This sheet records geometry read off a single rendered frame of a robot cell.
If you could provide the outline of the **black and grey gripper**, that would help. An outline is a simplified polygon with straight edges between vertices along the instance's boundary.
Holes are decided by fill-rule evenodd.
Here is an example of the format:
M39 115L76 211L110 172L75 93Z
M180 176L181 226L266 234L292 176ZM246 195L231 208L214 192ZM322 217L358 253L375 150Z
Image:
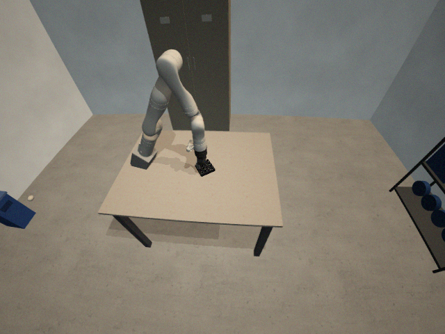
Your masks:
M207 143L206 141L201 145L194 144L193 140L190 140L188 146L186 148L187 152L191 150L195 151L195 156L197 157L196 165L197 169L200 169L200 166L205 164L207 159Z

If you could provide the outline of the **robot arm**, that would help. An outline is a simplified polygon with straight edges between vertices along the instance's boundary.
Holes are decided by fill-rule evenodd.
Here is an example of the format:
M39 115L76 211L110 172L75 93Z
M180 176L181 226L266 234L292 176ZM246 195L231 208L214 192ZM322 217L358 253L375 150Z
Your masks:
M149 98L147 113L142 124L143 135L138 146L138 152L143 157L152 155L156 140L163 129L160 117L168 106L171 93L175 95L191 122L194 144L201 145L206 141L202 115L197 109L192 95L183 87L179 79L178 73L182 63L181 54L174 49L165 51L156 61L159 77ZM189 116L194 117L190 118Z

